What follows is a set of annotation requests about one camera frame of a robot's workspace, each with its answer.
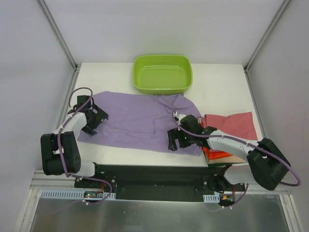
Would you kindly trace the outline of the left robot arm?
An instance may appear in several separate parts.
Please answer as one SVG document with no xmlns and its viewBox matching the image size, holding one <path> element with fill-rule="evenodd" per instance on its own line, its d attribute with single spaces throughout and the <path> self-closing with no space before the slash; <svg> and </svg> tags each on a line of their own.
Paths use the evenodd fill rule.
<svg viewBox="0 0 309 232">
<path fill-rule="evenodd" d="M 92 137 L 97 127 L 108 119 L 91 96 L 80 95 L 77 104 L 68 112 L 65 122 L 54 132 L 41 136 L 42 169 L 45 175 L 78 175 L 85 177 L 91 188 L 101 185 L 102 176 L 96 164 L 83 161 L 77 145 L 81 132 Z"/>
</svg>

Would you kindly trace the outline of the purple t shirt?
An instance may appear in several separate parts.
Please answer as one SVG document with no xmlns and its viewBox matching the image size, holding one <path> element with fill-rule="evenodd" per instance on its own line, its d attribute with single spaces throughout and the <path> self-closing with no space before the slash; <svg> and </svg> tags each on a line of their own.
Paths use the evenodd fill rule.
<svg viewBox="0 0 309 232">
<path fill-rule="evenodd" d="M 171 153 L 168 131 L 176 127 L 172 113 L 200 117 L 197 107 L 182 94 L 133 95 L 104 91 L 93 96 L 109 118 L 94 136 L 81 132 L 78 141 L 119 148 Z"/>
</svg>

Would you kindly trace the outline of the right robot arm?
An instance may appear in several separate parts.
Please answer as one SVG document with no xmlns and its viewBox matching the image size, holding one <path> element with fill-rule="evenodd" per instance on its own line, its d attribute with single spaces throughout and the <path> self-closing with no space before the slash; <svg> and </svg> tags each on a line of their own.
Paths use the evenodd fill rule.
<svg viewBox="0 0 309 232">
<path fill-rule="evenodd" d="M 197 145 L 247 161 L 242 167 L 231 165 L 217 178 L 221 190 L 227 191 L 239 183 L 257 183 L 267 190 L 274 190 L 289 171 L 290 163 L 268 138 L 261 141 L 241 139 L 211 126 L 203 127 L 193 115 L 173 112 L 172 118 L 177 127 L 168 131 L 169 150 Z"/>
</svg>

